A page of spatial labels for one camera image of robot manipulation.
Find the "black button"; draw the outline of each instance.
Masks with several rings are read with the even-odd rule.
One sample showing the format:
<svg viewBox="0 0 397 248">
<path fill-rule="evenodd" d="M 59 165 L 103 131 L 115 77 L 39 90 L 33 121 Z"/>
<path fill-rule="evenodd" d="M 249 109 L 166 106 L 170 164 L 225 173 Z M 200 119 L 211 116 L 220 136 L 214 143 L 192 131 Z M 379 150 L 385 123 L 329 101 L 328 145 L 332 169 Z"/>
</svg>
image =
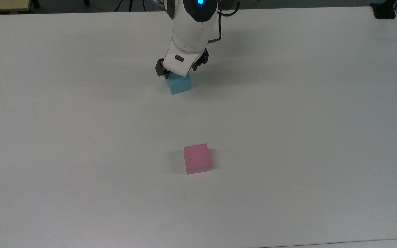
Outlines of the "black button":
<svg viewBox="0 0 397 248">
<path fill-rule="evenodd" d="M 183 62 L 185 60 L 184 58 L 180 57 L 179 55 L 175 55 L 175 59 L 180 62 Z"/>
</svg>

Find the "foam block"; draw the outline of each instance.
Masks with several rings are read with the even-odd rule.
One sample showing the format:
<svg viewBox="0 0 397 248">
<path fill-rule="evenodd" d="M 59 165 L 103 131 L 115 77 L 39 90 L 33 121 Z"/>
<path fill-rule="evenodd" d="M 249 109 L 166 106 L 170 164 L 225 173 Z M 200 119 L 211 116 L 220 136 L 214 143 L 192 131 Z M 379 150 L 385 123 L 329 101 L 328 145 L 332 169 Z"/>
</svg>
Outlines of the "foam block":
<svg viewBox="0 0 397 248">
<path fill-rule="evenodd" d="M 191 78 L 189 75 L 182 77 L 175 73 L 170 73 L 166 81 L 170 87 L 170 92 L 172 95 L 181 93 L 183 91 L 189 91 L 191 89 Z"/>
<path fill-rule="evenodd" d="M 199 173 L 211 170 L 211 157 L 208 144 L 186 146 L 183 148 L 186 174 Z"/>
</svg>

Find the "black clamp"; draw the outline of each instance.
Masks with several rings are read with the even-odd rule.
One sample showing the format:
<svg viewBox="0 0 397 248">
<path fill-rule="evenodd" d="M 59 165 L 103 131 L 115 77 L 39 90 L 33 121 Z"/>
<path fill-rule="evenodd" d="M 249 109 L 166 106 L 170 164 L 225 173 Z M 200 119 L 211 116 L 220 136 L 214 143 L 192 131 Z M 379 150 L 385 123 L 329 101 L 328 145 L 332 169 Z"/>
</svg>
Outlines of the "black clamp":
<svg viewBox="0 0 397 248">
<path fill-rule="evenodd" d="M 396 0 L 387 0 L 383 3 L 372 3 L 373 14 L 377 19 L 394 19 L 396 14 L 393 5 Z"/>
</svg>

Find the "black stand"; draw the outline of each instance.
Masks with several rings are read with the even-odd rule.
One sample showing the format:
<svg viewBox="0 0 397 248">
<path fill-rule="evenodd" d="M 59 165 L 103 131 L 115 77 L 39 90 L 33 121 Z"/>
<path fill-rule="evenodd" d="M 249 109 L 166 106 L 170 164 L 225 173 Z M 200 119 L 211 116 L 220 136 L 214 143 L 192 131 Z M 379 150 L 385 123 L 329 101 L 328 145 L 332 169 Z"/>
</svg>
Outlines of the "black stand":
<svg viewBox="0 0 397 248">
<path fill-rule="evenodd" d="M 373 8 L 373 14 L 377 19 L 394 19 L 393 4 L 396 0 L 387 0 L 384 3 L 372 3 L 370 6 Z"/>
<path fill-rule="evenodd" d="M 205 48 L 203 54 L 198 58 L 197 62 L 192 65 L 192 69 L 194 72 L 197 70 L 197 67 L 201 66 L 202 63 L 208 63 L 209 53 L 208 49 Z M 161 77 L 164 76 L 165 79 L 168 79 L 168 75 L 171 73 L 163 66 L 164 59 L 159 59 L 156 64 L 156 72 L 157 76 Z"/>
</svg>

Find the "pink cube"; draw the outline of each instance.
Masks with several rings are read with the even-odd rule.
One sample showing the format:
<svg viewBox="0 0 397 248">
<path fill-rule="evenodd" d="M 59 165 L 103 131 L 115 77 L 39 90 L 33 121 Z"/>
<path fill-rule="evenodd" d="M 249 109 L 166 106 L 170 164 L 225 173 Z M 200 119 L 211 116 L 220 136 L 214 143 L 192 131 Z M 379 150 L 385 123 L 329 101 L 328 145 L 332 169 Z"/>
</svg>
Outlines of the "pink cube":
<svg viewBox="0 0 397 248">
<path fill-rule="evenodd" d="M 185 157 L 186 174 L 199 173 L 211 170 L 211 157 L 208 144 L 185 146 L 183 148 Z"/>
</svg>

